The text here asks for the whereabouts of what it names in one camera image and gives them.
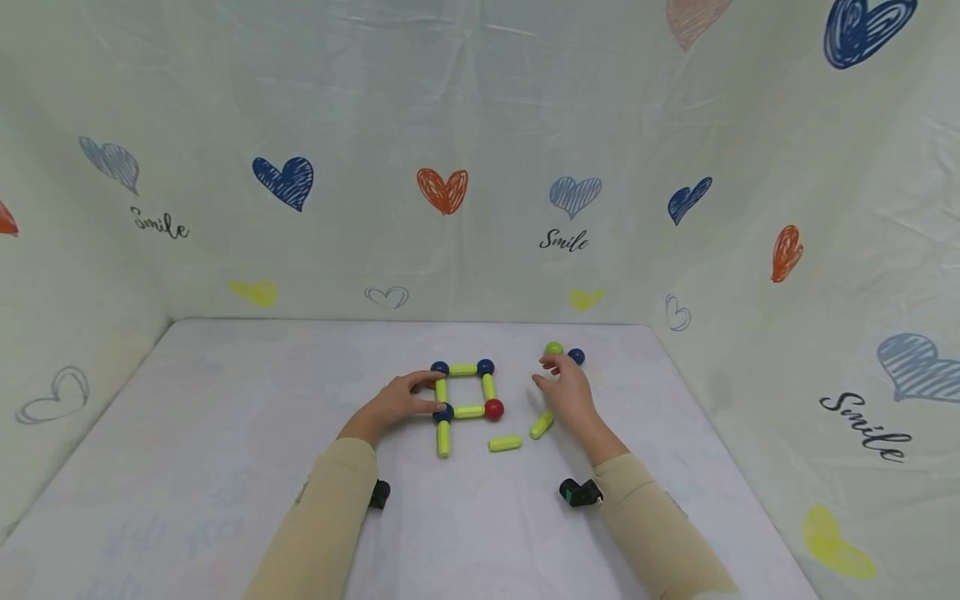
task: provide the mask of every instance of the yellow magnetic stick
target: yellow magnetic stick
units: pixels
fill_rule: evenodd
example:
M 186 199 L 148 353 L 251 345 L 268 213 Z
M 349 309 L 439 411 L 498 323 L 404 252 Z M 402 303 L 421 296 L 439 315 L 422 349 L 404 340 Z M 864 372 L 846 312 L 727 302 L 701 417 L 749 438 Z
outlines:
M 437 423 L 437 456 L 446 458 L 450 455 L 450 421 L 442 420 Z
M 453 418 L 454 419 L 477 419 L 478 417 L 483 417 L 486 412 L 487 412 L 487 409 L 484 408 L 483 404 L 470 404 L 470 406 L 454 406 Z
M 477 366 L 476 365 L 450 365 L 450 376 L 460 376 L 460 375 L 476 375 Z
M 433 382 L 433 397 L 438 402 L 446 402 L 446 379 L 437 379 Z
M 553 413 L 547 411 L 540 415 L 540 418 L 534 423 L 534 426 L 530 428 L 530 437 L 534 440 L 539 440 L 540 436 L 546 433 L 546 430 L 550 428 L 550 425 L 553 424 Z
M 504 450 L 516 450 L 523 445 L 523 438 L 520 436 L 504 436 L 502 438 L 493 438 L 487 442 L 487 449 L 490 452 L 503 452 Z
M 483 376 L 483 399 L 489 400 L 496 398 L 496 386 L 493 385 L 493 375 Z

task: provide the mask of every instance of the right hand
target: right hand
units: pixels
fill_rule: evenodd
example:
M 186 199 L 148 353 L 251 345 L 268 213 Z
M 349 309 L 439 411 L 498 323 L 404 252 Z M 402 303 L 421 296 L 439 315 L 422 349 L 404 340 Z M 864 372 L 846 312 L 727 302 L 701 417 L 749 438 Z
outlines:
M 543 368 L 560 376 L 559 381 L 534 375 L 534 383 L 546 396 L 547 404 L 570 430 L 576 432 L 599 419 L 587 375 L 566 354 L 544 354 Z

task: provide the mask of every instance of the yellow heart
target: yellow heart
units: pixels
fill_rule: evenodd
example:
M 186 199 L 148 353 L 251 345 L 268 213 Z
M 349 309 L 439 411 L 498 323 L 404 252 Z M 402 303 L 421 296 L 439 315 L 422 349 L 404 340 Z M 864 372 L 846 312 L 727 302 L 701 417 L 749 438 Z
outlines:
M 272 281 L 257 281 L 254 285 L 246 281 L 231 281 L 230 289 L 257 306 L 269 307 L 276 302 L 276 284 Z
M 810 556 L 827 568 L 856 579 L 874 579 L 870 557 L 840 539 L 840 524 L 822 506 L 810 509 L 804 519 L 804 543 Z
M 597 290 L 596 292 L 590 292 L 589 294 L 583 290 L 571 290 L 570 306 L 573 306 L 581 312 L 590 310 L 590 308 L 593 308 L 594 304 L 602 300 L 606 295 L 607 290 Z

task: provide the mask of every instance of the beige sleeve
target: beige sleeve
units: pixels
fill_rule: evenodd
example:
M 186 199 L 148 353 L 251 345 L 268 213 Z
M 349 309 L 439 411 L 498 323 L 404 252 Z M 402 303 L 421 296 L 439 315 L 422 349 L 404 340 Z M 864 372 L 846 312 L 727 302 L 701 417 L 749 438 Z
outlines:
M 340 600 L 376 476 L 366 442 L 337 440 L 321 454 L 244 600 Z
M 600 515 L 650 598 L 738 595 L 703 536 L 636 456 L 624 454 L 597 466 L 593 480 L 604 495 Z

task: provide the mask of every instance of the red ball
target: red ball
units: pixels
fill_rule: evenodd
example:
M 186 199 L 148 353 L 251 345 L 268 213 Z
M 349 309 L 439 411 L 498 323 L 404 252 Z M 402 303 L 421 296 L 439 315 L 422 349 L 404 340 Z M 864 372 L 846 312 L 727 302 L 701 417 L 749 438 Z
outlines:
M 484 419 L 489 421 L 497 421 L 503 417 L 503 402 L 496 398 L 490 398 L 483 405 L 483 416 Z

